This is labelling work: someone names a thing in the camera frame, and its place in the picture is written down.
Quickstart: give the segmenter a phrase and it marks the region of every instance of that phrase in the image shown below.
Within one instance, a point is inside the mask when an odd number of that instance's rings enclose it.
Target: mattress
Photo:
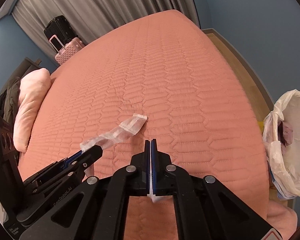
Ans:
[[[226,60],[183,14],[160,12],[117,28],[51,78],[20,159],[23,179],[138,113],[147,122],[104,151],[96,176],[111,176],[156,138],[174,164],[194,176],[215,176],[267,218],[266,154],[253,110]],[[125,239],[178,239],[172,200],[131,197]]]

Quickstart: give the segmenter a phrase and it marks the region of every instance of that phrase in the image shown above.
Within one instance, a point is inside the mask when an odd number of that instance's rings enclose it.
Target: metal screw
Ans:
[[[211,176],[211,175],[209,175],[209,176],[205,177],[204,180],[205,180],[207,183],[215,183],[216,178],[213,177],[213,176]]]
[[[167,169],[167,171],[175,171],[177,169],[177,167],[175,165],[170,164],[166,167],[166,169]]]
[[[98,181],[98,178],[97,178],[97,177],[94,177],[94,176],[89,177],[89,178],[87,179],[87,183],[90,184],[90,185],[95,184],[97,181]]]
[[[136,169],[137,168],[133,165],[129,165],[129,166],[126,167],[127,172],[134,172],[134,171],[136,171]]]

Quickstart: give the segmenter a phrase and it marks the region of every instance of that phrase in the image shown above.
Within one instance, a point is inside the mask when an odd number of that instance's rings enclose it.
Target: curtain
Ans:
[[[19,0],[12,15],[34,43],[54,59],[56,52],[43,30],[56,16],[64,15],[87,45],[121,25],[169,9],[182,12],[200,27],[193,0]]]

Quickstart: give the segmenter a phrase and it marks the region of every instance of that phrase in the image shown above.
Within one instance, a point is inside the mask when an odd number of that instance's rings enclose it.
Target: suitcase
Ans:
[[[63,15],[53,18],[43,32],[48,40],[50,40],[53,35],[56,35],[63,45],[68,44],[75,37],[78,37]],[[53,40],[52,43],[58,51],[62,49],[61,44],[56,40]]]
[[[52,39],[57,40],[57,42],[61,45],[61,50],[58,50],[52,43]],[[54,47],[54,49],[58,52],[55,56],[56,61],[62,65],[65,63],[69,58],[71,58],[74,54],[76,54],[79,50],[83,49],[85,46],[80,41],[79,38],[75,37],[72,39],[68,44],[63,45],[61,41],[58,39],[56,35],[53,35],[50,38],[50,43]]]

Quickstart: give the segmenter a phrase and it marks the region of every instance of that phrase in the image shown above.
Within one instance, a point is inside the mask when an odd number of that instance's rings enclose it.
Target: pink suitcase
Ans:
[[[53,43],[51,42],[51,40],[53,38],[56,38],[57,41],[61,44],[61,46],[62,46],[61,50],[57,50],[57,48],[53,45]],[[82,41],[80,41],[79,38],[72,39],[72,41],[70,41],[69,43],[66,44],[66,46],[64,46],[62,44],[62,42],[58,39],[58,37],[56,35],[53,35],[50,38],[49,42],[54,47],[54,49],[58,52],[57,55],[55,56],[55,59],[60,65],[65,63],[69,58],[71,58],[79,50],[84,48],[84,44],[82,43]]]

